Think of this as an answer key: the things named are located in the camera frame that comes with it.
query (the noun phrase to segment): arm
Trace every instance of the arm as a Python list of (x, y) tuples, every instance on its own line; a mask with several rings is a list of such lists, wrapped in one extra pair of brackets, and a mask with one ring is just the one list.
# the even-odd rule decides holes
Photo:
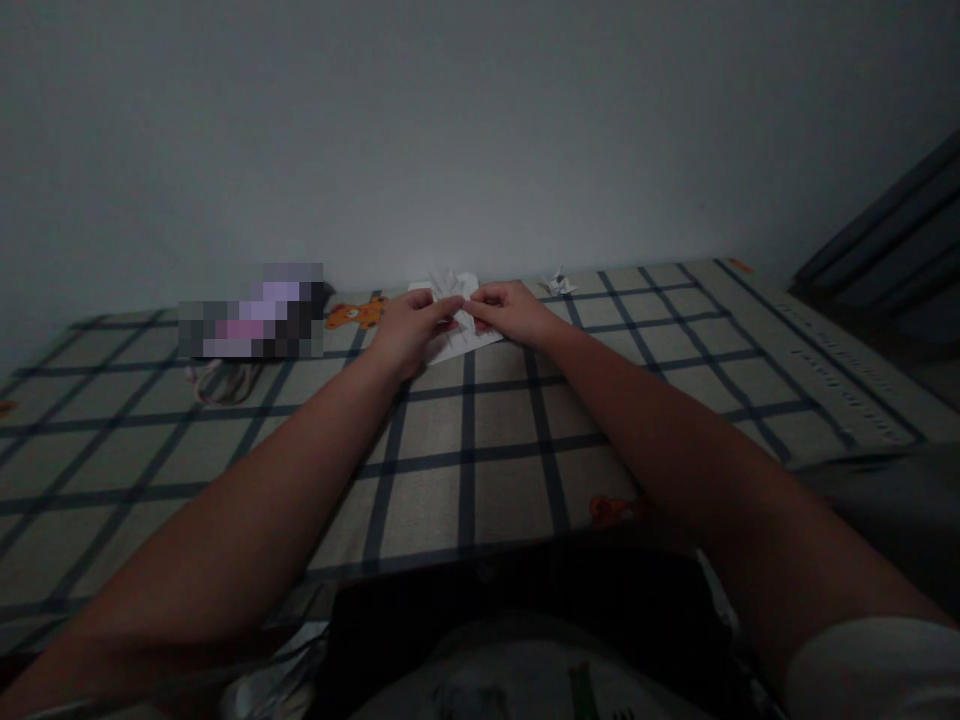
[(109, 697), (199, 669), (256, 630), (295, 581), (426, 343), (460, 298), (384, 308), (370, 349), (183, 507), (0, 698), (0, 717)]
[(739, 430), (557, 318), (520, 283), (464, 309), (560, 367), (653, 501), (701, 544), (771, 676), (813, 636), (876, 615), (951, 619)]

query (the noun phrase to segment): table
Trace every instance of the table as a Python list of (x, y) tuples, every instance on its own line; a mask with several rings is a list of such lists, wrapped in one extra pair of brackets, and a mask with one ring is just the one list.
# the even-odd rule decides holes
[[(562, 298), (528, 285), (788, 468), (876, 466), (960, 440), (953, 411), (740, 263), (570, 277), (579, 289)], [(327, 307), (401, 292), (334, 296)], [(375, 332), (324, 330), (322, 358), (265, 366), (231, 408), (194, 404), (176, 310), (78, 323), (14, 373), (0, 392), (19, 403), (0, 424), (0, 651), (42, 643)], [(631, 500), (637, 482), (549, 359), (496, 343), (427, 369), (397, 396), (302, 587), (587, 528), (593, 498)]]

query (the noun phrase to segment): teddy bear print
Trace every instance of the teddy bear print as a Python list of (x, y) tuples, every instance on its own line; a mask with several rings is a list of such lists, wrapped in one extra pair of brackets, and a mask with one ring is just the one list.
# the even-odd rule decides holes
[(327, 318), (327, 330), (336, 330), (348, 322), (360, 323), (361, 330), (376, 327), (380, 323), (380, 313), (383, 312), (383, 305), (386, 302), (387, 298), (377, 295), (363, 305), (337, 303), (330, 310), (330, 317)]

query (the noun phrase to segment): hand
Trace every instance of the hand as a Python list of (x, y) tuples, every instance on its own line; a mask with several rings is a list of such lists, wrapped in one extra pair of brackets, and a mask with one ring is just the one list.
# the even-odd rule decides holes
[(462, 306), (460, 296), (434, 302), (426, 288), (395, 297), (384, 305), (380, 329), (367, 352), (385, 360), (400, 380), (408, 380), (423, 364), (427, 343), (457, 327), (452, 315)]
[(519, 280), (481, 286), (463, 309), (476, 318), (478, 332), (493, 327), (535, 350), (542, 350), (551, 337), (569, 327)]

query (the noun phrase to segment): sleeve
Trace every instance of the sleeve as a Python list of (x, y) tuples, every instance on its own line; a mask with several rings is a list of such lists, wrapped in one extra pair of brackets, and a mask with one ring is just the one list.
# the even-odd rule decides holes
[(960, 718), (960, 632), (880, 617), (837, 625), (790, 664), (794, 720)]

